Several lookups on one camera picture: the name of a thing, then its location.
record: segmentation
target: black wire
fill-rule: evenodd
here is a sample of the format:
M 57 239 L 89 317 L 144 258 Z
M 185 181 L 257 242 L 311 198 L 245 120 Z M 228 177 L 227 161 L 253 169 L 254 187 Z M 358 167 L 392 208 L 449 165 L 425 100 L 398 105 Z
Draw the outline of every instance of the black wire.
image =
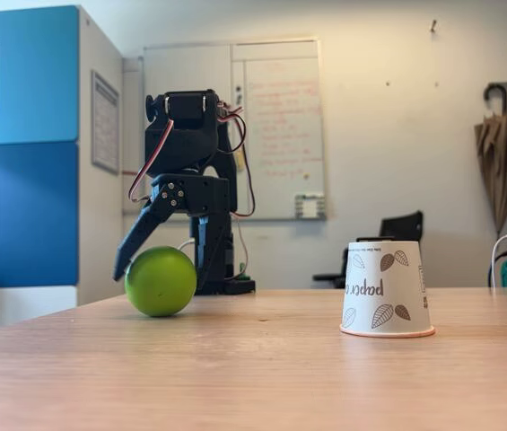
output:
M 507 251 L 499 254 L 498 256 L 496 256 L 494 258 L 494 263 L 496 263 L 499 259 L 502 259 L 502 258 L 505 258 L 507 256 Z M 491 278 L 493 276 L 493 268 L 491 266 L 488 267 L 488 286 L 489 287 L 492 287 L 491 286 Z
M 237 145 L 235 148 L 233 148 L 231 151 L 224 151 L 224 150 L 220 150 L 219 148 L 217 148 L 217 151 L 219 153 L 222 153 L 222 154 L 233 154 L 235 153 L 237 150 L 239 150 L 243 144 L 245 144 L 245 136 L 247 135 L 247 125 L 245 124 L 245 120 L 243 120 L 243 118 L 241 117 L 241 115 L 238 115 L 238 114 L 231 114 L 231 115 L 234 115 L 236 119 L 238 119 L 242 126 L 243 126 L 243 129 L 242 129 L 242 135 L 241 135 L 241 142 L 239 142 L 239 145 Z
M 251 169 L 249 168 L 249 161 L 247 160 L 247 151 L 245 151 L 245 148 L 243 148 L 243 161 L 245 162 L 245 169 L 247 169 L 247 180 L 249 183 L 249 192 L 251 193 L 251 211 L 249 214 L 239 214 L 235 213 L 235 215 L 240 217 L 249 217 L 253 216 L 253 213 L 255 213 L 255 193 L 253 192 L 253 181 L 251 180 Z

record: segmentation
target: robotic arm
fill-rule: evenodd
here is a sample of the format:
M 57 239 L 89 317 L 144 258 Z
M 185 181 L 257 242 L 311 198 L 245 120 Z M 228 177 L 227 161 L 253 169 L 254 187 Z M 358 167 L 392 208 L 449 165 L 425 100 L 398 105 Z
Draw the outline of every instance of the robotic arm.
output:
M 252 280 L 233 274 L 231 213 L 237 210 L 237 176 L 231 154 L 227 111 L 212 90 L 167 92 L 155 100 L 147 96 L 145 112 L 152 124 L 145 130 L 145 158 L 149 160 L 166 129 L 174 128 L 158 157 L 147 170 L 152 195 L 118 247 L 113 278 L 125 273 L 134 254 L 155 228 L 173 213 L 190 217 L 195 239 L 197 295 L 236 295 L 255 290 Z M 205 176 L 212 166 L 219 178 Z

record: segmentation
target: whiteboard frame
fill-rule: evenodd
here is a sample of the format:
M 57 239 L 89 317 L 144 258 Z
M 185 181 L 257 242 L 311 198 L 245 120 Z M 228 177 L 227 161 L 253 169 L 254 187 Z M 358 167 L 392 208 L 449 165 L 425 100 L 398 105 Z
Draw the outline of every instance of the whiteboard frame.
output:
M 294 42 L 315 42 L 317 44 L 317 68 L 319 70 L 319 97 L 321 100 L 319 106 L 319 115 L 320 115 L 320 126 L 321 126 L 321 156 L 323 163 L 323 195 L 325 197 L 325 217 L 320 219 L 302 219 L 302 218 L 276 218 L 276 217 L 240 217 L 240 221 L 247 221 L 247 223 L 253 222 L 310 222 L 310 223 L 318 223 L 318 222 L 326 222 L 328 220 L 329 215 L 329 205 L 328 205 L 328 181 L 327 181 L 327 158 L 326 158 L 326 142 L 327 142 L 327 132 L 325 129 L 325 119 L 323 113 L 323 58 L 322 58 L 322 50 L 321 50 L 321 41 L 317 36 L 300 36 L 300 37 L 289 37 L 282 39 L 275 38 L 267 38 L 267 39 L 243 39 L 243 40 L 212 40 L 205 42 L 180 42 L 180 43 L 158 43 L 143 46 L 143 55 L 142 58 L 145 59 L 145 54 L 147 51 L 151 51 L 153 49 L 168 49 L 168 48 L 199 48 L 199 47 L 219 47 L 225 45 L 264 45 L 264 44 L 273 44 L 273 43 L 294 43 Z M 144 68 L 142 69 L 142 89 L 144 92 L 144 97 L 147 94 L 145 89 L 145 75 Z M 142 120 L 142 134 L 145 129 L 145 122 Z M 145 154 L 144 142 L 142 143 L 142 154 Z M 149 188 L 151 188 L 151 182 L 147 181 Z M 170 221 L 174 222 L 185 222 L 185 219 L 179 219 L 177 217 L 171 217 Z

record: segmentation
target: green ball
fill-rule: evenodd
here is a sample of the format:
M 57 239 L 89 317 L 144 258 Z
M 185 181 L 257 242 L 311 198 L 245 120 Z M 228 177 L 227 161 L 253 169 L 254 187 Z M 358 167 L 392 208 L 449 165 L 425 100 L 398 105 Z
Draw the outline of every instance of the green ball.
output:
M 185 308 L 197 287 L 191 259 L 173 247 L 154 247 L 137 256 L 126 272 L 129 302 L 151 317 L 171 316 Z

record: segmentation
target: printed leaf pattern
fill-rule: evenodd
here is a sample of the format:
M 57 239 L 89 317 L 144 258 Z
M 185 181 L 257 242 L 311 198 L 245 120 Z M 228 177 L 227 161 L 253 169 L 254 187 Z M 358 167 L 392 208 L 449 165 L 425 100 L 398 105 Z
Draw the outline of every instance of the printed leaf pattern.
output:
M 395 307 L 395 314 L 401 319 L 405 319 L 406 321 L 411 320 L 411 315 L 408 313 L 408 310 L 404 305 L 397 305 Z
M 380 272 L 386 271 L 393 266 L 395 257 L 392 254 L 385 254 L 380 260 Z
M 363 259 L 358 254 L 353 258 L 353 266 L 356 268 L 364 269 Z
M 343 318 L 343 328 L 348 328 L 354 322 L 354 318 L 357 315 L 357 311 L 355 308 L 347 308 L 345 312 L 345 317 Z
M 400 263 L 401 265 L 404 265 L 408 267 L 408 259 L 406 258 L 406 254 L 404 251 L 399 250 L 395 252 L 395 260 Z
M 375 313 L 372 315 L 372 325 L 371 329 L 375 329 L 383 323 L 390 320 L 393 317 L 393 306 L 389 303 L 384 303 L 381 305 Z

